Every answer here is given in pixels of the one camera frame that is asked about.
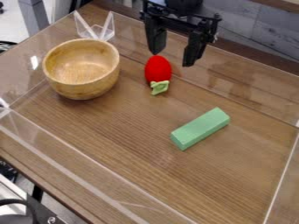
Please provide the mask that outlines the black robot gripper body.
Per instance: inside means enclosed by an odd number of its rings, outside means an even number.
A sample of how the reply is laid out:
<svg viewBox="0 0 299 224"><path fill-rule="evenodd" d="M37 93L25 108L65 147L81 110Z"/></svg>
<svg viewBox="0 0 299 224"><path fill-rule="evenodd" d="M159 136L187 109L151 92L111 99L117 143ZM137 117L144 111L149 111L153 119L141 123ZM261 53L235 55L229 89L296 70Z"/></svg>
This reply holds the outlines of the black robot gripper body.
<svg viewBox="0 0 299 224"><path fill-rule="evenodd" d="M216 41L221 16L208 10L204 0L143 0L140 18L159 21L161 27L179 33L199 30L208 36L207 43Z"/></svg>

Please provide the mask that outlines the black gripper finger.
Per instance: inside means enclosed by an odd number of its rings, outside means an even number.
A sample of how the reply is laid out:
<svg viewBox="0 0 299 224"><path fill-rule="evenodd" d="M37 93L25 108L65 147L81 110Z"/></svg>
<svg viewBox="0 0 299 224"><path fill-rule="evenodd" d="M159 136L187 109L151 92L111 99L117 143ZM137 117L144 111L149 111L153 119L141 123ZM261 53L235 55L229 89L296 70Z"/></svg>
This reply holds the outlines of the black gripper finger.
<svg viewBox="0 0 299 224"><path fill-rule="evenodd" d="M184 47L183 62L184 67L191 67L201 57L207 46L207 35L203 31L195 30L189 33L188 44Z"/></svg>
<svg viewBox="0 0 299 224"><path fill-rule="evenodd" d="M167 30L152 17L144 19L144 30L149 52L156 55L165 48Z"/></svg>

